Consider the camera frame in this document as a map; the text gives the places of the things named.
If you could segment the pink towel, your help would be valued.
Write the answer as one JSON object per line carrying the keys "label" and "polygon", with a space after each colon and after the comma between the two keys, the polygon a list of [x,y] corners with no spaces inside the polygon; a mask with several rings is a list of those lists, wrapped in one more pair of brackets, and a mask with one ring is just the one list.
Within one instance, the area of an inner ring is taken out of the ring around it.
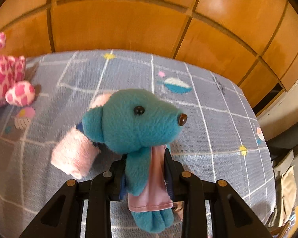
{"label": "pink towel", "polygon": [[85,134],[82,123],[72,127],[51,153],[51,164],[75,179],[86,177],[95,158],[109,148],[92,142]]}

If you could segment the blue plush bear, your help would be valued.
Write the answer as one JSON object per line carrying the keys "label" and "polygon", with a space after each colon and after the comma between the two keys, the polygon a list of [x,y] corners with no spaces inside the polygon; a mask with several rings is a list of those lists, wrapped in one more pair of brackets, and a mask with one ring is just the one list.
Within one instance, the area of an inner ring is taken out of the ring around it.
{"label": "blue plush bear", "polygon": [[161,233],[174,222],[164,155],[186,121],[182,110],[144,89],[119,90],[82,117],[84,134],[92,142],[127,156],[129,210],[135,224],[148,233]]}

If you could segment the brown satin scrunchie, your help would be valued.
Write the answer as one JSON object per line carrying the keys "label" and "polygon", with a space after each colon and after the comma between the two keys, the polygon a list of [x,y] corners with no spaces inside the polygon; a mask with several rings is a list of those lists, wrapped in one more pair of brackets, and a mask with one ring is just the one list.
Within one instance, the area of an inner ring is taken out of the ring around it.
{"label": "brown satin scrunchie", "polygon": [[174,202],[172,207],[173,213],[182,221],[184,217],[184,202]]}

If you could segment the rattan chair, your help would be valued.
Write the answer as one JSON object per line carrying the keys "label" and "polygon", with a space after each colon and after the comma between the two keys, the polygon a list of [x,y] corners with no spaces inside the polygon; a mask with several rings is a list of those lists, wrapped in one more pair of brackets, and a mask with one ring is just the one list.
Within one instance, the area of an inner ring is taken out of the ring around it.
{"label": "rattan chair", "polygon": [[296,220],[288,220],[283,226],[280,227],[269,227],[268,230],[272,237],[275,238],[288,238],[291,237]]}

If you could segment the pink white spotted plush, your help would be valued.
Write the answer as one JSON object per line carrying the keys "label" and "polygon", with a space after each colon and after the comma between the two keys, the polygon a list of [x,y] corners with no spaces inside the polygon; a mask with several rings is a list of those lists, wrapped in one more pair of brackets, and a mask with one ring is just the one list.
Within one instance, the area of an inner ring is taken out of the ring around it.
{"label": "pink white spotted plush", "polygon": [[[0,33],[0,50],[6,45],[6,35]],[[0,55],[0,107],[9,104],[29,106],[35,99],[35,88],[25,80],[25,57]]]}

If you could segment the wooden wardrobe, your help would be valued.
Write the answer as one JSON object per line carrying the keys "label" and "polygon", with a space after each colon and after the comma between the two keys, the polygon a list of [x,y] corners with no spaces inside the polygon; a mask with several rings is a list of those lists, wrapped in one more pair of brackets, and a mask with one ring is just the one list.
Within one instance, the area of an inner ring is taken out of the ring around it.
{"label": "wooden wardrobe", "polygon": [[5,52],[28,57],[127,49],[220,74],[251,106],[298,80],[298,14],[288,0],[4,0]]}

